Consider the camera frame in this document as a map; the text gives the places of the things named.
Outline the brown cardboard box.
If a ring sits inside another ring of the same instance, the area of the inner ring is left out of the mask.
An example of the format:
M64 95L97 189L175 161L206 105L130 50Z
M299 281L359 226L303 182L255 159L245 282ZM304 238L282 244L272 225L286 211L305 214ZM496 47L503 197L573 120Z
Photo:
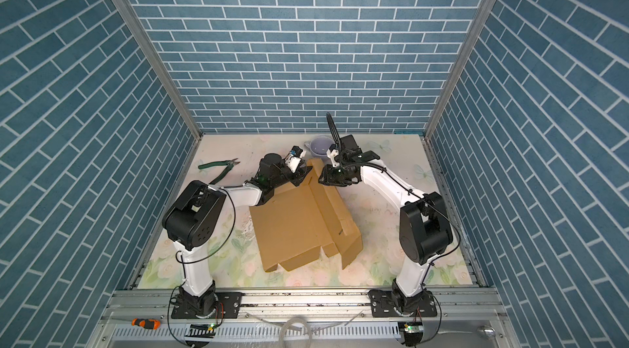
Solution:
M337 188L319 183L324 162L310 159L299 186L284 184L264 205L250 207L263 270L292 271L339 255L342 268L363 250L361 232Z

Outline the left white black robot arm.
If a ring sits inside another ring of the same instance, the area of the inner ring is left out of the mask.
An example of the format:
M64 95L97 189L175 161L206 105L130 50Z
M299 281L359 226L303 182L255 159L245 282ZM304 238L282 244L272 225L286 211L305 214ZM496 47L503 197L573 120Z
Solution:
M256 174L240 185L221 186L224 176L239 164L236 159L213 161L202 169L224 166L223 172L208 184L191 181L166 212L162 226L175 244L176 261L183 266L183 283L177 298L193 316L206 318L219 309L216 283L207 260L207 243L213 235L224 206L258 207L275 195L275 189L291 183L299 186L312 168L306 164L306 152L298 146L286 156L268 153Z

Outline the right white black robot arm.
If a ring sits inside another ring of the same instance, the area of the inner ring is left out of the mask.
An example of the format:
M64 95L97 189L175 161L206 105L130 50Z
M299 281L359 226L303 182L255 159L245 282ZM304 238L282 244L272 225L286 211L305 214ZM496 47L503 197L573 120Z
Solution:
M425 285L429 269L447 254L455 238L443 197L407 184L376 153L362 151L353 136L334 133L333 140L327 151L330 163L319 183L335 187L367 184L399 208L399 241L406 259L392 283L390 297L399 314L410 315L419 310L421 302L431 300Z

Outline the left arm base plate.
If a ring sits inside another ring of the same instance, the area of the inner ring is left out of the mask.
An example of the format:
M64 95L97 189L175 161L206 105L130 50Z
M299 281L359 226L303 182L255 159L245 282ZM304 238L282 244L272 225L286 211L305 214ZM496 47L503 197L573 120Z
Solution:
M180 291L170 301L170 317L175 320L236 319L241 304L241 292L209 292L195 297Z

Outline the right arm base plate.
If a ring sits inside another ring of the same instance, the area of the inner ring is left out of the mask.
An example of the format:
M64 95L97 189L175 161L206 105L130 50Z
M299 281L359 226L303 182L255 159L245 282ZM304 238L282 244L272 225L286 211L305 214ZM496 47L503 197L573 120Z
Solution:
M436 302L429 290L405 297L399 290L371 289L368 298L374 318L437 316Z

